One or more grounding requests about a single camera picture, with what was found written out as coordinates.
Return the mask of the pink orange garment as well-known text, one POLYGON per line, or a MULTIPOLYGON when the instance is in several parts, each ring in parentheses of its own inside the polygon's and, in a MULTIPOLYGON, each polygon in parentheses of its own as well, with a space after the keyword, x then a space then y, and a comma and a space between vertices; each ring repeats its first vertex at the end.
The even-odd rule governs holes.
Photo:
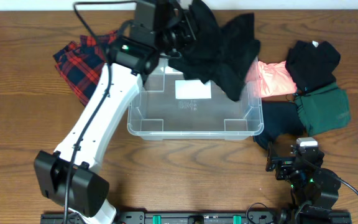
POLYGON ((261 98, 288 95, 297 92, 296 83, 285 68, 286 61, 264 63, 254 61, 247 72, 245 82, 258 82, 257 92, 261 98))

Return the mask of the large black garment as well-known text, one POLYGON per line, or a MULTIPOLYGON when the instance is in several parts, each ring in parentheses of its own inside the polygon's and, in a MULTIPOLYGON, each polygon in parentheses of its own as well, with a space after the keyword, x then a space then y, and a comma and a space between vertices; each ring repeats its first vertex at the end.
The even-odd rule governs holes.
POLYGON ((254 35, 254 14, 240 14, 220 27, 212 10, 200 0, 189 6, 198 27, 196 40, 180 50, 168 66, 186 80, 215 82, 232 101, 239 101, 247 72, 260 52, 254 35))

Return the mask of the red navy plaid garment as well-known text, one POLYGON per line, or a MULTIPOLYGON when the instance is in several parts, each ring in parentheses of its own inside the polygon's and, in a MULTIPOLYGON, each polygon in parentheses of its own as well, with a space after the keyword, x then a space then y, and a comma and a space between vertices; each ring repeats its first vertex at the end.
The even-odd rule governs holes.
POLYGON ((55 68, 82 105, 92 97, 105 64, 100 47, 92 36, 81 35, 53 55, 55 68))

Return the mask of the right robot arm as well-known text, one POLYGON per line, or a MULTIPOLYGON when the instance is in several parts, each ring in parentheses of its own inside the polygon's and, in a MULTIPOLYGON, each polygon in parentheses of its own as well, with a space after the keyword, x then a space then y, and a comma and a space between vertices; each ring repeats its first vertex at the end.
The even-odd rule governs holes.
POLYGON ((277 223, 332 223, 332 207, 341 182, 334 172, 323 169, 324 153, 313 138, 299 138, 289 156, 280 156, 268 143, 265 170, 275 171, 277 180, 291 184, 292 203, 276 217, 277 223))

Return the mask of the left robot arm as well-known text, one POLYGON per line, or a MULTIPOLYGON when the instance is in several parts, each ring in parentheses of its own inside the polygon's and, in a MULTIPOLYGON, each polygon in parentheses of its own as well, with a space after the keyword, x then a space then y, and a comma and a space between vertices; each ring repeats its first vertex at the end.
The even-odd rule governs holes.
POLYGON ((55 150, 34 160, 42 195, 64 208, 53 223, 114 221, 109 183, 99 175, 108 144, 159 60, 179 58, 195 39, 189 12, 177 1, 136 1, 135 16, 120 26, 117 39, 96 41, 105 64, 92 97, 55 150))

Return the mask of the black garment with white tag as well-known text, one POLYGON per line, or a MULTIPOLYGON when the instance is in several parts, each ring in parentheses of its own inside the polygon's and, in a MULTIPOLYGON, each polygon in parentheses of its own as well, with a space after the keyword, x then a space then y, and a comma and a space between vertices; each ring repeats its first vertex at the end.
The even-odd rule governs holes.
POLYGON ((336 82, 333 71, 339 65, 341 54, 329 42, 298 40, 290 48, 285 68, 299 90, 309 93, 336 82))

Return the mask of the green garment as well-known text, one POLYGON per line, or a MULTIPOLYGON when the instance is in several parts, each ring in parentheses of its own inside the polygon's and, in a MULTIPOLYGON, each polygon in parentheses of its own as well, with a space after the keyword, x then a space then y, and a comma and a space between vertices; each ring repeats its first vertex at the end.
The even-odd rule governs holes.
POLYGON ((295 104, 309 136, 344 128, 351 120, 347 93, 336 82, 297 96, 295 104))

